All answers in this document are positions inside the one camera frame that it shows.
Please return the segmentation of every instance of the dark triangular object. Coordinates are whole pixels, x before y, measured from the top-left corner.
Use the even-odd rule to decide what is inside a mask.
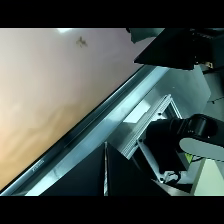
[[[190,28],[166,28],[149,44],[134,63],[192,70],[195,64]]]
[[[42,196],[103,196],[105,179],[104,144],[48,188]]]
[[[109,144],[106,155],[108,196],[169,196]]]

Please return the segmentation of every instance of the beige surface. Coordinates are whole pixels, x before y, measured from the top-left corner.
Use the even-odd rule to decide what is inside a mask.
[[[214,160],[205,160],[194,195],[224,196],[224,179]]]
[[[132,75],[149,42],[121,28],[0,29],[0,189]]]

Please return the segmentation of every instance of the gray floor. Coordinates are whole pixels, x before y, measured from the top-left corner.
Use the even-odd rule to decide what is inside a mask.
[[[222,87],[223,83],[221,77],[224,79],[224,73],[205,75],[205,79],[211,90],[211,97],[205,107],[204,114],[224,121],[224,99],[217,100],[214,104],[210,102],[224,96],[224,88]],[[217,165],[222,173],[222,176],[224,177],[224,162],[217,162]]]

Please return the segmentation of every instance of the floor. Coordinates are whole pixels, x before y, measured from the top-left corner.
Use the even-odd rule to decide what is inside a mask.
[[[217,100],[214,103],[211,102],[224,96],[224,72],[219,74],[206,74],[205,79],[211,90],[211,97],[205,107],[204,114],[224,122],[224,98]],[[216,163],[224,177],[224,162]]]

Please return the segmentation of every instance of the black border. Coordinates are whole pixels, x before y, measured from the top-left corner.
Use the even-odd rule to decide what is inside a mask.
[[[54,159],[63,149],[68,146],[76,137],[78,137],[92,122],[94,122],[114,101],[120,97],[131,86],[142,80],[148,75],[154,66],[140,67],[124,83],[122,83],[114,92],[112,92],[104,101],[90,111],[81,121],[62,136],[54,145],[47,149],[39,158],[31,163],[24,171],[16,176],[10,183],[0,190],[0,195],[11,195],[26,181],[28,181],[37,171],[44,168],[52,159]]]

